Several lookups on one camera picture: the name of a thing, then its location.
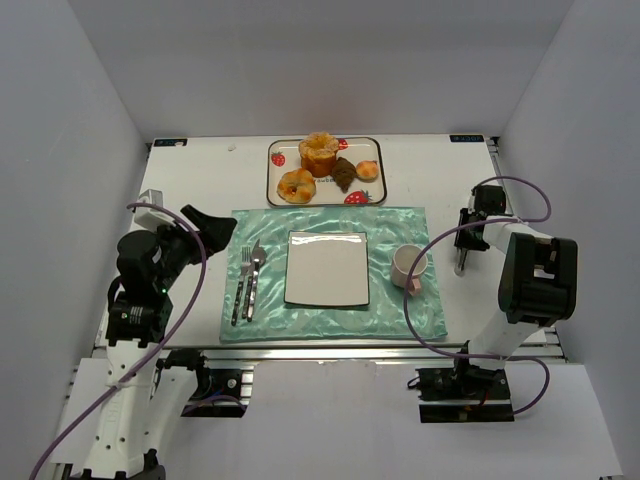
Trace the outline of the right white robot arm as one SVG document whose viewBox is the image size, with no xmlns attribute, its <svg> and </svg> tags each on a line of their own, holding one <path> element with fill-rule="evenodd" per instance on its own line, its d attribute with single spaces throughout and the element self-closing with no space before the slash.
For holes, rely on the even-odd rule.
<svg viewBox="0 0 640 480">
<path fill-rule="evenodd" d="M 460 211 L 454 246 L 455 271 L 464 270 L 467 254 L 494 247 L 505 254 L 498 286 L 498 310 L 461 351 L 461 376 L 489 380 L 535 332 L 570 318 L 577 296 L 578 244 L 540 233 L 522 221 L 509 223 L 507 197 L 497 185 L 478 185 Z"/>
</svg>

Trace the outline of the brown chocolate croissant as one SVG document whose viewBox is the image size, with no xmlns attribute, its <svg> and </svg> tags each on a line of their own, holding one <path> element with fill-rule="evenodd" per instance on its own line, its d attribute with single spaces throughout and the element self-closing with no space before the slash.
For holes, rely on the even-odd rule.
<svg viewBox="0 0 640 480">
<path fill-rule="evenodd" d="M 346 193 L 357 176 L 356 166 L 344 157 L 339 157 L 331 170 L 331 176 L 343 193 Z"/>
</svg>

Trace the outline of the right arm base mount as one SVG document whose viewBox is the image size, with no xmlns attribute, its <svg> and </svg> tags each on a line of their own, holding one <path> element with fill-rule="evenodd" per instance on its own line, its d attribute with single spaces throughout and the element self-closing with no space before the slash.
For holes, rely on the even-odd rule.
<svg viewBox="0 0 640 480">
<path fill-rule="evenodd" d="M 422 368 L 407 382 L 418 393 L 423 424 L 513 422 L 504 370 L 488 377 L 457 375 L 454 368 Z"/>
</svg>

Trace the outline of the metal serving tongs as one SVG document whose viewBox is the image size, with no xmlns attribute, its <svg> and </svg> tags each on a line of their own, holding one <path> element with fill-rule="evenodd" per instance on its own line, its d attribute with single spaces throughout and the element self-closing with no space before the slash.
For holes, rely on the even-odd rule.
<svg viewBox="0 0 640 480">
<path fill-rule="evenodd" d="M 467 261 L 468 254 L 469 254 L 469 250 L 466 249 L 466 248 L 458 248 L 457 249 L 456 263 L 455 263 L 455 266 L 454 266 L 454 273 L 459 277 L 462 277 L 465 274 L 465 267 L 466 267 L 466 261 Z"/>
</svg>

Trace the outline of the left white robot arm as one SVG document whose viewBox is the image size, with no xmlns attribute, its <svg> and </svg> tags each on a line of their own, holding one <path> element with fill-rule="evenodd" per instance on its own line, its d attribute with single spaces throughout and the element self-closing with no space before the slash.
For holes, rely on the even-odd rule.
<svg viewBox="0 0 640 480">
<path fill-rule="evenodd" d="M 204 267 L 229 244 L 237 222 L 187 205 L 179 215 L 136 204 L 139 229 L 117 244 L 119 272 L 108 295 L 106 396 L 80 476 L 163 479 L 164 458 L 204 373 L 194 349 L 161 356 L 174 334 L 169 290 L 189 265 Z"/>
</svg>

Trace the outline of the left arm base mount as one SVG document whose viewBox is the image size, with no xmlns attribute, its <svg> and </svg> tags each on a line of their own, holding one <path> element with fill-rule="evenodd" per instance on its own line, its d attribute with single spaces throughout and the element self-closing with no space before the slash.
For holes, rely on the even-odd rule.
<svg viewBox="0 0 640 480">
<path fill-rule="evenodd" d="M 242 387 L 245 371 L 240 368 L 219 368 L 207 365 L 204 353 L 196 349 L 171 350 L 156 362 L 157 380 L 170 370 L 184 367 L 195 374 L 196 389 L 182 411 L 183 417 L 242 418 L 247 405 Z"/>
</svg>

